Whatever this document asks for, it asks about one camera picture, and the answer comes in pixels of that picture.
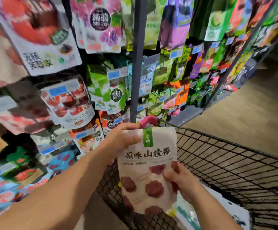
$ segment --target left hand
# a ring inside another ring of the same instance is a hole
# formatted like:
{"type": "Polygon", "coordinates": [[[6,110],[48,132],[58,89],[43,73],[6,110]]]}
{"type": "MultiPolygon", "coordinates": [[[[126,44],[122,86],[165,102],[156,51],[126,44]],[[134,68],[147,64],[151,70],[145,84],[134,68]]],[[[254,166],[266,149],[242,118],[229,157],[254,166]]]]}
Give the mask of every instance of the left hand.
{"type": "Polygon", "coordinates": [[[139,128],[139,125],[135,123],[121,123],[106,135],[105,139],[100,142],[99,147],[110,154],[110,158],[113,160],[128,146],[139,143],[141,140],[137,135],[129,136],[123,134],[123,130],[139,128]]]}

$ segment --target shopping cart handle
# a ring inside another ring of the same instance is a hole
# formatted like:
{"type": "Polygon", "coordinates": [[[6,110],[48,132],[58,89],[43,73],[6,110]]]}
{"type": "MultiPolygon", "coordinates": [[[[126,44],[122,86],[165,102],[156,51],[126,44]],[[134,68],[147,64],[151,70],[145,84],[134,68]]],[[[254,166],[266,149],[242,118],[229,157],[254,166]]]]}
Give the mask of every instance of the shopping cart handle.
{"type": "Polygon", "coordinates": [[[157,125],[158,119],[153,115],[146,116],[143,120],[140,121],[140,127],[145,128],[148,123],[157,125]]]}

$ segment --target beige snack bag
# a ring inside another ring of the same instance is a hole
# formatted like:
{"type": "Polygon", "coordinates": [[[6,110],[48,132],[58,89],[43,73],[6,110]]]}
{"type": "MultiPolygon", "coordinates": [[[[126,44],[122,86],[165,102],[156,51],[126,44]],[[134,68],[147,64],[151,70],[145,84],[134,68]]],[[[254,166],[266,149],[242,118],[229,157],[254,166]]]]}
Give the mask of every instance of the beige snack bag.
{"type": "Polygon", "coordinates": [[[125,206],[145,215],[168,210],[176,201],[177,189],[164,179],[163,171],[172,170],[171,162],[177,160],[175,128],[128,130],[124,134],[142,139],[118,156],[125,206]]]}

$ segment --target metal wire mesh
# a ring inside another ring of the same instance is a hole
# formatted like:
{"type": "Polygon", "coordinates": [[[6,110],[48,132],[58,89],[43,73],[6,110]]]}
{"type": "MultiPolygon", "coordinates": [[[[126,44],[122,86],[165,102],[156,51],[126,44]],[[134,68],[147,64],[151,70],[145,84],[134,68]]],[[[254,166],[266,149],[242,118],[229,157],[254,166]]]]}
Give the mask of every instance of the metal wire mesh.
{"type": "MultiPolygon", "coordinates": [[[[226,199],[248,209],[252,229],[278,229],[277,157],[192,129],[177,127],[176,131],[178,160],[186,168],[226,199]]],[[[127,212],[118,183],[114,163],[98,191],[130,229],[178,229],[165,213],[146,218],[127,212]]]]}

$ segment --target forearm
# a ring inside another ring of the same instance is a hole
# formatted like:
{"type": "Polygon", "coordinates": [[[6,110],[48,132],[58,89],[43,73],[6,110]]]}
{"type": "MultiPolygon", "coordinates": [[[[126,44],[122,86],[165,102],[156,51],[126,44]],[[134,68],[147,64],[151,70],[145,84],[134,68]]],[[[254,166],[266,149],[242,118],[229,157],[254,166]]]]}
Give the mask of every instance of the forearm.
{"type": "Polygon", "coordinates": [[[243,230],[203,186],[192,202],[202,230],[243,230]]]}
{"type": "Polygon", "coordinates": [[[73,229],[109,161],[104,148],[83,156],[0,217],[0,229],[73,229]]]}

